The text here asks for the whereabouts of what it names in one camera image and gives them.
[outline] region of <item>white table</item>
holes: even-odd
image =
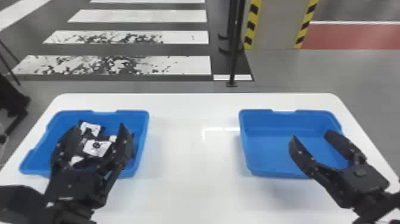
[[[44,192],[48,180],[18,167],[60,110],[150,113],[148,137],[136,176],[117,181],[102,223],[351,223],[313,180],[258,178],[246,168],[238,114],[243,108],[331,111],[368,162],[400,189],[398,177],[360,125],[332,94],[64,94],[54,99],[0,172],[0,185],[22,184]],[[400,217],[395,211],[385,219]]]

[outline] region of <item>red floor area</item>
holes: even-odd
[[[310,25],[302,49],[400,49],[400,25]]]

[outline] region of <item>black cable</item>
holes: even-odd
[[[5,58],[3,57],[3,55],[1,53],[0,53],[0,60],[3,62],[4,66],[7,68],[8,72],[10,73],[12,78],[15,80],[15,82],[17,82],[18,86],[20,86],[21,85],[20,81],[17,79],[17,77],[15,76],[10,65],[7,63],[7,61],[5,60]]]
[[[11,52],[11,50],[1,41],[0,39],[0,45],[6,50],[6,52],[15,60],[17,64],[19,64],[20,60]]]

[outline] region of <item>white painted stripe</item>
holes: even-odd
[[[69,23],[206,23],[205,10],[80,10]]]
[[[0,32],[50,0],[20,0],[0,11]]]
[[[208,44],[206,30],[57,30],[48,44]]]
[[[400,21],[311,21],[315,25],[400,25]]]
[[[230,75],[228,74],[215,74],[213,75],[214,81],[228,81]],[[253,81],[251,74],[237,74],[235,75],[236,81]]]
[[[90,3],[134,4],[134,3],[163,3],[163,4],[203,4],[205,0],[92,0]]]
[[[13,72],[36,75],[211,75],[210,56],[28,55]]]

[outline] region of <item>metal post base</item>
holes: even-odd
[[[228,87],[228,88],[237,87],[237,86],[238,86],[238,83],[236,81],[233,81],[233,82],[228,81],[228,82],[226,82],[226,87]]]

